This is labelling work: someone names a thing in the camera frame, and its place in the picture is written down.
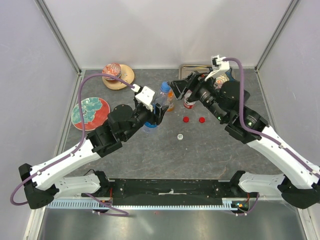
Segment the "blue bottle cap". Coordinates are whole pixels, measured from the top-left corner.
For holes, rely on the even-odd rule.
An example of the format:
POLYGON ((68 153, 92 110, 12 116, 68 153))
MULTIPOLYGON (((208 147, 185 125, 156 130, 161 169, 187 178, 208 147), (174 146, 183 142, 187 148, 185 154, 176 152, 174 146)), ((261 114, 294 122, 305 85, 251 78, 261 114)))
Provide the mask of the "blue bottle cap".
POLYGON ((160 91, 163 93, 169 93, 171 90, 170 86, 168 85, 168 83, 166 81, 162 82, 161 86, 160 86, 160 91))

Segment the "clear bottle red cap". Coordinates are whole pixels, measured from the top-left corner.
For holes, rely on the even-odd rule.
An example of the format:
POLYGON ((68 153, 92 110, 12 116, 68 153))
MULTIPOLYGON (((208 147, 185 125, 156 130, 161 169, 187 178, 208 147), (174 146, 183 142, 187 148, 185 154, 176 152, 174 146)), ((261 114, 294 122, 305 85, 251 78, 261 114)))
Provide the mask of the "clear bottle red cap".
POLYGON ((191 96, 192 94, 192 91, 188 90, 186 92, 186 94, 184 95, 184 99, 183 99, 183 106, 186 108, 186 109, 192 109, 194 108, 195 106, 195 101, 189 101, 189 97, 191 96))

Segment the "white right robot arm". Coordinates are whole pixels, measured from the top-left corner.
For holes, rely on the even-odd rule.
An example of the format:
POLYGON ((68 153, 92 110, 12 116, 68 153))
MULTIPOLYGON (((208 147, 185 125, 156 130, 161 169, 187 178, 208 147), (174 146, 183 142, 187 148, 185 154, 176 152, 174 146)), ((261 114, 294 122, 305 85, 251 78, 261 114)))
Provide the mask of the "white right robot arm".
POLYGON ((229 184, 235 197, 244 193, 281 197, 299 209, 320 202, 320 167, 306 160, 276 133, 259 113, 244 105, 250 94, 241 91, 239 81, 233 79, 217 88, 208 74, 192 72, 184 79, 169 81, 176 99, 190 92, 188 102, 199 101, 219 121, 234 139, 248 145, 272 162, 281 174, 252 174, 237 171, 229 184))

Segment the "orange drink bottle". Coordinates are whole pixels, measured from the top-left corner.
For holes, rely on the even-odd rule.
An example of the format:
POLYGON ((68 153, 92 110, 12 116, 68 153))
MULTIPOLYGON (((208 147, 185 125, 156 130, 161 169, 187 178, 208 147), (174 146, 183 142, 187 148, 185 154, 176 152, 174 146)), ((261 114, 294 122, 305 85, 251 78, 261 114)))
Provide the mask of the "orange drink bottle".
POLYGON ((169 93, 167 94, 167 103, 168 103, 167 111, 168 112, 171 112, 174 110, 174 107, 175 107, 174 98, 175 98, 174 93, 172 90, 170 90, 169 93))

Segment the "white orange-bottle cap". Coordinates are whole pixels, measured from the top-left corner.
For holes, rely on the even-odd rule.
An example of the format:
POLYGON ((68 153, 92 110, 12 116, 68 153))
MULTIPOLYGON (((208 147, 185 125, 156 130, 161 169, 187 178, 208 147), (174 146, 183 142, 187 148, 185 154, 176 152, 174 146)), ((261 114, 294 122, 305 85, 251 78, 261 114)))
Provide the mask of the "white orange-bottle cap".
POLYGON ((180 133, 180 134, 177 135, 177 139, 179 141, 181 141, 183 138, 184 138, 183 134, 180 133))

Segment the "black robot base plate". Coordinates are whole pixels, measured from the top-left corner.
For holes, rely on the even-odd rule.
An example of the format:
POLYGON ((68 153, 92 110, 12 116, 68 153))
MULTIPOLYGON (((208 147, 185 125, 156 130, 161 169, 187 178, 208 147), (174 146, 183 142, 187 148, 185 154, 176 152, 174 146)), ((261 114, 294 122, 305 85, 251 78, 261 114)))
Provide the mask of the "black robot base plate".
POLYGON ((115 178, 92 195, 111 198, 116 205, 215 205, 224 198, 253 199, 257 194, 246 193, 230 180, 115 178))

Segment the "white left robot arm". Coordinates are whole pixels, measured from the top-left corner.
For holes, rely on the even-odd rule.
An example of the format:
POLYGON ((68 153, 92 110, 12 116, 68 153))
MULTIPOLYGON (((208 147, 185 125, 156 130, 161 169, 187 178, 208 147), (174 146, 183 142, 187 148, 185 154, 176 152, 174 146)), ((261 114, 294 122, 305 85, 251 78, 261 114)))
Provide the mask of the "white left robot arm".
POLYGON ((72 195, 106 196, 112 184, 103 171, 90 175, 67 177, 67 174, 120 149, 145 123, 159 125, 168 106, 156 104, 154 110, 138 103, 135 109, 121 104, 107 120, 73 148, 38 166, 27 163, 19 167, 27 204, 32 210, 50 204, 54 199, 72 195))

